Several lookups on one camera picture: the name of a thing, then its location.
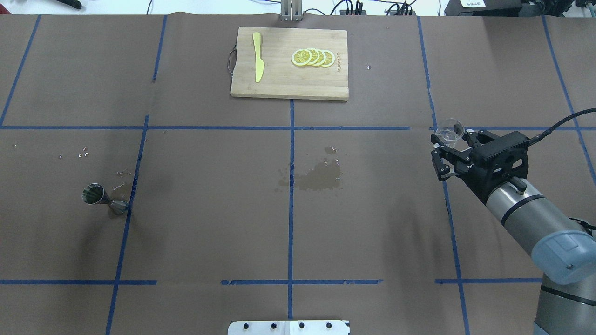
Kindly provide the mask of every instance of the sliced lemon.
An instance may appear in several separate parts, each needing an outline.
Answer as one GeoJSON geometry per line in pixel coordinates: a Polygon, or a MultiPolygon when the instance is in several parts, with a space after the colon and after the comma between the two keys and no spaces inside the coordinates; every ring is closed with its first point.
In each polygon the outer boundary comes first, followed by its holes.
{"type": "Polygon", "coordinates": [[[311,52],[311,60],[308,62],[308,65],[313,65],[319,62],[319,57],[321,54],[318,52],[318,49],[315,48],[308,48],[308,51],[311,52]]]}
{"type": "Polygon", "coordinates": [[[307,65],[311,61],[312,53],[308,49],[298,49],[292,54],[292,63],[296,66],[307,65]]]}
{"type": "Polygon", "coordinates": [[[323,52],[323,50],[316,50],[318,54],[321,55],[321,58],[319,58],[319,61],[316,62],[315,64],[313,64],[313,66],[321,66],[325,63],[325,60],[327,59],[327,56],[325,55],[325,53],[323,52]]]}
{"type": "Polygon", "coordinates": [[[329,50],[322,50],[325,54],[325,61],[321,64],[321,67],[330,67],[335,63],[335,54],[329,50]]]}

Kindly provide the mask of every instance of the knife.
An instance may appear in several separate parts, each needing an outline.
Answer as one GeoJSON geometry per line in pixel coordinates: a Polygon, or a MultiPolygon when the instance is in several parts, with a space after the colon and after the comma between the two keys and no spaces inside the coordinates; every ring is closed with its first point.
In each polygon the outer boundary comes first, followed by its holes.
{"type": "Polygon", "coordinates": [[[258,33],[258,32],[253,33],[253,42],[254,42],[254,58],[256,59],[254,81],[260,82],[260,79],[263,77],[263,71],[265,69],[265,62],[260,57],[260,45],[261,45],[260,33],[258,33]]]}

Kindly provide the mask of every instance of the wooden cutting board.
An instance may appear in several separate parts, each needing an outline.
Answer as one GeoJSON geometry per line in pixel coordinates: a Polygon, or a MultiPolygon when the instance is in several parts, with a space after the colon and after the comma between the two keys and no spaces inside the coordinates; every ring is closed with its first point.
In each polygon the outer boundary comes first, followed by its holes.
{"type": "Polygon", "coordinates": [[[238,52],[231,95],[347,101],[347,31],[292,28],[238,28],[238,52]],[[261,34],[265,70],[255,82],[253,33],[261,34]],[[303,48],[327,49],[336,55],[330,67],[295,66],[291,56],[303,48]]]}

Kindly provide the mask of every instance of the white bracket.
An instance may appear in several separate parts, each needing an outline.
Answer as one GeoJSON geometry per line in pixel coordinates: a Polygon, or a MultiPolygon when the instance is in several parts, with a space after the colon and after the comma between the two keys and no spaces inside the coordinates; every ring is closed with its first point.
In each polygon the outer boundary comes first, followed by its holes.
{"type": "Polygon", "coordinates": [[[234,321],[228,335],[350,335],[345,320],[234,321]]]}
{"type": "Polygon", "coordinates": [[[282,21],[302,21],[302,0],[281,0],[282,21]]]}

